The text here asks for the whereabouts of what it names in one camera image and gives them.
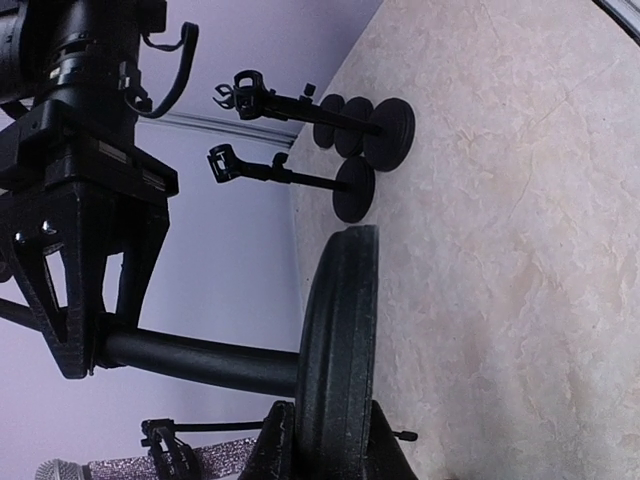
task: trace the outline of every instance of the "metal rod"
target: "metal rod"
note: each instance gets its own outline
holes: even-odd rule
[[[303,173],[290,174],[291,182],[298,185],[306,185],[308,187],[323,188],[325,190],[334,190],[337,192],[347,192],[351,189],[351,185],[345,182],[338,182],[336,180],[329,180],[328,178],[314,177],[312,175],[305,175]]]
[[[264,422],[244,423],[202,423],[202,424],[175,424],[175,431],[179,433],[206,433],[206,432],[246,432],[249,430],[262,430]]]
[[[31,309],[24,305],[0,298],[0,317],[36,332],[40,331],[40,325]]]
[[[31,330],[40,326],[31,309],[0,299],[0,317]],[[295,397],[298,354],[207,342],[146,330],[110,333],[103,360],[197,383]]]
[[[319,105],[307,104],[294,98],[275,95],[267,103],[267,109],[301,122],[328,125],[343,130],[353,130],[376,137],[384,134],[384,130],[379,125],[363,122],[362,120],[347,117],[339,113],[328,112]]]

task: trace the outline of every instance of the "black round base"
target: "black round base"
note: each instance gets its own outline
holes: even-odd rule
[[[376,107],[369,122],[384,130],[380,136],[365,135],[364,155],[380,172],[391,172],[407,158],[416,131],[413,108],[404,100],[391,98]]]
[[[349,100],[340,111],[341,115],[367,122],[373,113],[373,104],[363,97]],[[355,130],[336,129],[336,151],[342,158],[355,157],[362,153],[363,133]]]
[[[320,107],[322,107],[323,110],[331,113],[340,113],[344,105],[344,97],[336,94],[327,95],[320,103]],[[335,127],[315,124],[313,126],[313,141],[316,142],[316,145],[320,148],[331,148],[334,144],[335,133]]]
[[[371,424],[378,230],[329,240],[311,288],[300,346],[295,447],[301,478],[361,478]]]
[[[333,210],[345,223],[358,223],[369,212],[376,192],[376,173],[362,157],[344,161],[336,181],[351,186],[349,191],[333,192]]]

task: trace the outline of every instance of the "beige tile floor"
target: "beige tile floor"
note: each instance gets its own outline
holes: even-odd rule
[[[640,478],[640,48],[589,0],[388,0],[330,92],[417,112],[364,223],[375,396],[419,478]],[[305,129],[291,164],[340,160]],[[306,295],[344,225],[294,202]]]

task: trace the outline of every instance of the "microphone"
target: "microphone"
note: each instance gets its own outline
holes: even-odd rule
[[[242,473],[256,444],[255,438],[194,448],[202,480],[218,480]],[[88,465],[50,460],[36,472],[35,480],[159,480],[152,457],[89,462]]]

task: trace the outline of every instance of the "microphone clip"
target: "microphone clip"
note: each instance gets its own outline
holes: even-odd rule
[[[193,449],[176,438],[173,420],[147,420],[142,423],[142,434],[141,444],[149,448],[160,480],[203,480]]]

